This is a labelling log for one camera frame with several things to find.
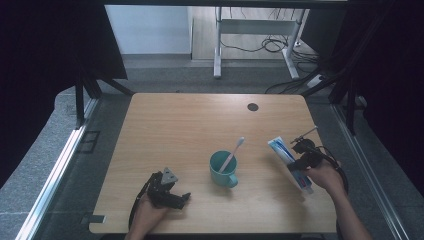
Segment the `dark curtain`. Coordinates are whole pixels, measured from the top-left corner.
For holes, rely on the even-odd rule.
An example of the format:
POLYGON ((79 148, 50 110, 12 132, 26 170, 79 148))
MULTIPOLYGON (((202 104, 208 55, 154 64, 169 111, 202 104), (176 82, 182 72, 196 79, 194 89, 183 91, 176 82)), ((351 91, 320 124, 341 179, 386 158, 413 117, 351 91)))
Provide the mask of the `dark curtain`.
POLYGON ((127 77, 100 0, 0 0, 0 188, 81 79, 127 77))
POLYGON ((370 128, 424 196, 424 0, 394 0, 353 78, 370 128))

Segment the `white power strip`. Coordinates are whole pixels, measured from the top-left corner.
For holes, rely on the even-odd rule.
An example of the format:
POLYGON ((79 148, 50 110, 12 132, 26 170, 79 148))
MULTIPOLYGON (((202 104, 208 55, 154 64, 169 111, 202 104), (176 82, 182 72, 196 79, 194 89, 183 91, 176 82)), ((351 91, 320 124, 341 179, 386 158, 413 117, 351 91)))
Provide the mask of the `white power strip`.
POLYGON ((325 79, 325 77, 324 77, 324 76, 322 76, 322 75, 318 74, 317 76, 315 76, 312 80, 310 80, 310 81, 307 83, 307 86, 308 86, 309 88, 315 87, 317 84, 321 83, 324 79, 325 79))

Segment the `teal cup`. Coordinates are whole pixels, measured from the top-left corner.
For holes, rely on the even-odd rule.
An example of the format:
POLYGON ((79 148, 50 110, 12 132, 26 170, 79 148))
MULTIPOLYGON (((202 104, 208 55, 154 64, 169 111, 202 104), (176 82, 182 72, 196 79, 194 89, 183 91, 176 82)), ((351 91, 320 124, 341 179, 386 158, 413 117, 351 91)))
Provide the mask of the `teal cup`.
POLYGON ((222 165, 225 163, 227 157, 230 155, 229 151, 220 150, 215 152, 209 160, 209 168, 211 179, 213 182, 221 187, 234 188, 238 184, 236 176, 237 159, 232 157, 226 168, 220 172, 222 165))

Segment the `person's left hand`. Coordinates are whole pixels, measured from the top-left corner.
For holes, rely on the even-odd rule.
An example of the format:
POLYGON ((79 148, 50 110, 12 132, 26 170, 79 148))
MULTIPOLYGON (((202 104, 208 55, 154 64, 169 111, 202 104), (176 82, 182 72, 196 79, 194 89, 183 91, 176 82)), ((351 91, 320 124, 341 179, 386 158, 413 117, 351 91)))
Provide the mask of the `person's left hand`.
POLYGON ((130 230, 143 229, 148 234, 166 216, 168 211, 168 207, 154 206, 150 198, 144 194, 140 199, 130 230))

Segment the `aluminium rail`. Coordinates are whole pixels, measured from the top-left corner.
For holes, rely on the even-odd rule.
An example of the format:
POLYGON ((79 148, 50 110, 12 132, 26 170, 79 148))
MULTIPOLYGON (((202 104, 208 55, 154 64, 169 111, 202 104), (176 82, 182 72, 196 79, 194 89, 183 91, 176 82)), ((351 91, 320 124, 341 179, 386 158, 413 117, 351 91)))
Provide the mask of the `aluminium rail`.
POLYGON ((15 240, 32 240, 34 238, 54 194, 60 185, 69 162, 76 153, 77 147, 86 132, 88 122, 97 105, 98 100, 91 99, 83 108, 83 117, 85 118, 84 123, 79 128, 74 129, 68 137, 64 148, 56 160, 55 165, 53 166, 15 240))
POLYGON ((359 169, 370 188, 371 194, 376 201, 390 232, 394 237, 394 240, 409 240, 409 236, 404 231, 403 225, 399 220, 399 216, 394 208, 393 203, 383 190, 383 187, 380 184, 380 181, 378 180, 370 163, 368 162, 368 158, 366 157, 357 138, 345 125, 345 117, 343 112, 334 104, 331 104, 330 107, 337 119, 337 123, 342 131, 342 134, 347 140, 348 146, 354 155, 359 169))

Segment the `white desk frame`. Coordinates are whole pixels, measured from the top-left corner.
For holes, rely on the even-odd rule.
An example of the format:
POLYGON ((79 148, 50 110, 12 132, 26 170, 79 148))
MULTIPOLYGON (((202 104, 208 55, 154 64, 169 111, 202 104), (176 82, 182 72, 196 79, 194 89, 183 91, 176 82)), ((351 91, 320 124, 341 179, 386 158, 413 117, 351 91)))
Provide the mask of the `white desk frame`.
POLYGON ((243 20, 223 19, 222 8, 215 8, 216 45, 214 51, 213 76, 221 77, 221 36, 226 34, 247 35, 282 35, 288 38, 288 46, 281 50, 286 66, 293 80, 299 79, 299 74, 292 60, 295 43, 298 40, 306 10, 301 9, 295 20, 243 20))

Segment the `person's right hand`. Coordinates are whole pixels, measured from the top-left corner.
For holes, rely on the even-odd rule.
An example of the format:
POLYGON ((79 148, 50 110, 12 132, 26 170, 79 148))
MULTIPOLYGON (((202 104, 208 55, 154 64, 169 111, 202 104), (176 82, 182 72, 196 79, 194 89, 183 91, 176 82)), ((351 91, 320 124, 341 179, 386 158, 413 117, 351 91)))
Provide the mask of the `person's right hand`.
POLYGON ((339 173, 327 162, 317 167, 308 167, 304 173, 319 187, 325 189, 331 197, 345 193, 344 184, 339 173))

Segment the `dark floor hatch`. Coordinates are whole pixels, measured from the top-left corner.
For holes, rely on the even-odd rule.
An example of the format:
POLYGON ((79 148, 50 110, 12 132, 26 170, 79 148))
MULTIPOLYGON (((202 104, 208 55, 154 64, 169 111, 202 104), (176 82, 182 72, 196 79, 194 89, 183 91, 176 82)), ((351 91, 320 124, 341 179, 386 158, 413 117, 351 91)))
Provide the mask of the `dark floor hatch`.
POLYGON ((77 148, 77 152, 81 154, 91 154, 94 152, 94 149, 97 145, 99 139, 100 132, 99 131, 87 131, 84 133, 79 146, 77 148))

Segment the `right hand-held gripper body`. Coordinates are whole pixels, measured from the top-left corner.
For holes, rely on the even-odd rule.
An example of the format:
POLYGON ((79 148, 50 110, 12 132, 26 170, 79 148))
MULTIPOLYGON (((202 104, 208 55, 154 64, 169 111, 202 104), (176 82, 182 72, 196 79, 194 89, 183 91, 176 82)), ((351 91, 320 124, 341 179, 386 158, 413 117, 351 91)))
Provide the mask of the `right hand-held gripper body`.
POLYGON ((299 159, 306 162, 306 169, 308 167, 317 167, 323 159, 321 156, 322 152, 316 147, 315 143, 312 140, 305 138, 307 134, 316 129, 317 126, 291 141, 291 144, 293 144, 292 149, 301 155, 299 159))

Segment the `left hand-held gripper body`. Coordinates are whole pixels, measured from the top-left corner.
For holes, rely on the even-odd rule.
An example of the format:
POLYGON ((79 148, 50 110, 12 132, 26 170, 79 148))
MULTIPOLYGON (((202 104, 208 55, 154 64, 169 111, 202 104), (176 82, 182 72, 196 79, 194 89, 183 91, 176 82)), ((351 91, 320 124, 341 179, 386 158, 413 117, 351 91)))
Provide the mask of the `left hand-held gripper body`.
POLYGON ((178 202, 170 193, 177 181, 178 178, 168 167, 152 174, 147 195, 155 206, 165 207, 165 202, 178 202))

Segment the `black metal stand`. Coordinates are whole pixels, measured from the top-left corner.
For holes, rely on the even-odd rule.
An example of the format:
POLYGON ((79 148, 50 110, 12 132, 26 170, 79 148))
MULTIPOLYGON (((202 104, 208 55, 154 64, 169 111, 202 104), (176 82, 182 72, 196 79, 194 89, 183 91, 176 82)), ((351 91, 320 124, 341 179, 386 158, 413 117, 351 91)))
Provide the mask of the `black metal stand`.
POLYGON ((310 29, 307 43, 312 43, 312 48, 320 46, 316 73, 329 73, 330 76, 301 95, 308 97, 334 85, 328 99, 338 104, 347 97, 346 124, 351 132, 354 132, 356 95, 353 71, 368 44, 371 25, 372 21, 358 9, 313 10, 312 19, 306 21, 310 29))
POLYGON ((81 68, 75 80, 75 105, 76 105, 76 128, 80 129, 85 123, 85 105, 84 92, 87 92, 91 99, 99 99, 102 95, 102 90, 98 84, 98 80, 103 81, 121 93, 132 96, 134 91, 118 83, 110 76, 106 76, 97 70, 86 71, 81 68))

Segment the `blue white toothpaste tube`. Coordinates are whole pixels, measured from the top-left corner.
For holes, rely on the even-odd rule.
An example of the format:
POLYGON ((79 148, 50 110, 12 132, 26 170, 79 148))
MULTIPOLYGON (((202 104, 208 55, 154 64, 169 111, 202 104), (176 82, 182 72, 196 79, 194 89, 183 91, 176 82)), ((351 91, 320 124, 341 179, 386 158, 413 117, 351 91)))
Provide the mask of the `blue white toothpaste tube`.
POLYGON ((272 140, 269 140, 268 145, 273 149, 273 151, 286 165, 299 187, 307 193, 312 193, 312 182, 300 170, 294 168, 295 159, 293 155, 289 152, 283 139, 278 136, 272 140))

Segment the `pink toothbrush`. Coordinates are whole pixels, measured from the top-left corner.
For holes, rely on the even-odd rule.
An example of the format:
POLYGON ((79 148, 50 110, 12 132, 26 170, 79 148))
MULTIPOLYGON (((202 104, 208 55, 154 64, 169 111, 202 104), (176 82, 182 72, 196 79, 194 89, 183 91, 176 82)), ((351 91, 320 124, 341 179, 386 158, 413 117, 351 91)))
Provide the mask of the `pink toothbrush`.
POLYGON ((227 156, 227 158, 225 159, 225 161, 223 162, 223 164, 221 165, 220 169, 219 169, 219 173, 223 173, 223 171, 226 169, 226 167, 228 166, 228 164, 230 163, 231 159, 233 158, 233 156, 235 155, 235 153, 237 152, 238 148, 244 143, 245 141, 245 137, 240 137, 239 140, 237 141, 236 147, 234 148, 234 150, 227 156))

